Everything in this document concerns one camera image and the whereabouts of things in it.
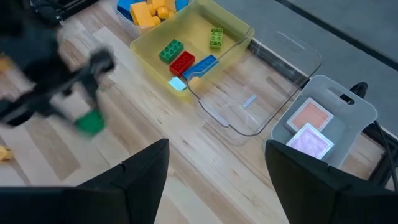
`square paper sheet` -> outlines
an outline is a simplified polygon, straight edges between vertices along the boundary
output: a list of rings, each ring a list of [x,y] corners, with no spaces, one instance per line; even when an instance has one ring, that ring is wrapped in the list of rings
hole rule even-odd
[[[287,145],[317,159],[321,159],[333,147],[333,143],[309,123]]]
[[[308,97],[303,105],[289,118],[286,125],[294,133],[302,129],[307,123],[310,123],[318,131],[322,131],[332,118],[333,115],[328,110]]]

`small yellow object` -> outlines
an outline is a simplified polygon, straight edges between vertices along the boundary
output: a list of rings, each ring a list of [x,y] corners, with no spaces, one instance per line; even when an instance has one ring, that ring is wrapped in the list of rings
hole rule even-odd
[[[130,14],[134,22],[141,27],[154,27],[160,24],[160,19],[152,16],[150,7],[145,2],[131,4]]]
[[[148,9],[152,16],[156,14],[156,10],[154,9],[154,6],[152,4],[148,4]]]
[[[167,19],[175,14],[175,0],[149,0],[149,6],[157,11],[157,16]]]
[[[199,77],[193,77],[188,83],[190,86],[193,86],[197,81],[199,81],[199,79]]]
[[[0,146],[0,161],[6,161],[14,158],[14,153],[6,146]]]

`lego brick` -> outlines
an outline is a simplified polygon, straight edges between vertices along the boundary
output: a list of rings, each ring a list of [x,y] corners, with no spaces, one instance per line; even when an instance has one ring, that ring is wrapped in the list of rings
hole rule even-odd
[[[6,146],[0,146],[0,161],[8,161],[14,158],[14,153]]]
[[[145,2],[145,0],[118,0],[117,10],[126,18],[132,21],[130,14],[130,5],[134,3]]]
[[[167,19],[176,12],[175,0],[148,0],[148,6],[156,10],[161,19]]]
[[[175,0],[175,10],[178,12],[179,10],[185,8],[189,3],[189,0]]]
[[[182,75],[187,80],[189,76],[194,72],[197,72],[196,76],[202,77],[206,72],[210,71],[210,69],[212,69],[217,63],[217,58],[214,57],[214,55],[209,55],[202,61],[198,62],[196,65],[190,67],[187,71],[183,72]]]
[[[152,16],[146,2],[139,2],[130,5],[130,14],[136,25],[142,27],[153,27],[160,24],[157,16]]]
[[[170,65],[169,69],[174,75],[181,77],[182,73],[185,72],[195,62],[195,56],[188,53],[187,51],[182,52],[180,56]]]
[[[210,37],[210,48],[220,49],[223,44],[223,29],[222,28],[211,28]]]
[[[92,110],[75,121],[80,131],[94,136],[105,128],[105,120],[99,110]]]
[[[181,79],[179,79],[178,77],[173,77],[169,81],[169,84],[177,91],[182,91],[187,87],[187,85],[183,81],[181,81]]]
[[[178,40],[172,40],[160,53],[160,59],[170,64],[184,49],[184,45]]]

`green block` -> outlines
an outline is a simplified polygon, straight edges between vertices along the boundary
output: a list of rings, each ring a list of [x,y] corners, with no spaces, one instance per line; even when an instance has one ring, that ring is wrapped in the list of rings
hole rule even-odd
[[[184,45],[178,40],[172,40],[159,54],[162,61],[170,64],[184,49]]]
[[[210,48],[220,49],[223,44],[223,29],[211,28]]]
[[[80,131],[90,136],[100,133],[105,128],[105,120],[99,110],[92,110],[75,121]]]

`gray carpet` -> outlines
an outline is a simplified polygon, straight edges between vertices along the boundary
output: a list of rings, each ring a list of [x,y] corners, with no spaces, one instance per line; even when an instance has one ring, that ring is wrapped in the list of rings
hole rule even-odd
[[[369,90],[365,99],[376,107],[379,112],[378,121],[381,125],[398,136],[398,126],[396,126],[398,123],[398,116],[396,115],[396,111],[398,111],[398,103],[396,103],[398,98],[398,88],[396,88],[398,84],[397,71],[340,40],[274,0],[215,1],[253,26],[256,30],[256,38],[259,40],[267,35],[263,23],[268,21],[280,27],[282,32],[291,33],[313,47],[322,57],[322,65],[316,74],[326,75],[347,88],[352,87],[357,82],[367,82]],[[353,2],[359,2],[359,0],[345,2],[343,0],[333,1],[333,3],[329,2],[328,4],[331,5],[323,8],[321,5],[323,1],[319,1],[316,7],[313,5],[311,7],[313,7],[312,10],[315,12],[319,10],[321,13],[330,10],[325,16],[331,22],[334,22],[337,27],[345,27],[347,31],[352,30],[355,36],[360,37],[367,44],[372,45],[381,52],[384,50],[391,57],[398,58],[398,45],[393,48],[388,44],[388,42],[394,43],[394,39],[398,37],[398,28],[391,26],[397,19],[394,20],[393,17],[383,14],[382,7],[385,7],[385,5],[380,3],[381,8],[378,8],[372,14],[378,20],[370,17],[373,21],[367,26],[363,24],[364,21],[359,20],[372,12],[372,9],[377,7],[379,1],[373,1],[372,4],[363,5],[360,9],[357,9],[359,12],[356,11],[356,13],[361,15],[359,17],[354,17],[349,12],[345,12],[344,15],[346,16],[342,19],[339,16],[341,15],[340,11],[345,9],[354,10],[355,7],[352,4],[354,4]]]

